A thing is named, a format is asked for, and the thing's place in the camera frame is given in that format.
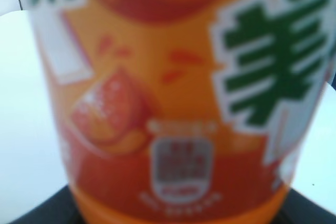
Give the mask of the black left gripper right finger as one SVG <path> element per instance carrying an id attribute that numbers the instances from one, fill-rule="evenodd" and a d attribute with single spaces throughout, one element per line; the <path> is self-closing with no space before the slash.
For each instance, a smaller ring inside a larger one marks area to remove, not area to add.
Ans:
<path id="1" fill-rule="evenodd" d="M 335 215 L 291 189 L 275 216 L 278 224 L 335 223 Z"/>

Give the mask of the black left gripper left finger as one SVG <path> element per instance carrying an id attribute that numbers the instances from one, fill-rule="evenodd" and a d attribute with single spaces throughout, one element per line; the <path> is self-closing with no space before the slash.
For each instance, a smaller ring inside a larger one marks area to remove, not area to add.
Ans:
<path id="1" fill-rule="evenodd" d="M 81 213 L 67 185 L 38 206 L 4 223 L 79 224 Z"/>

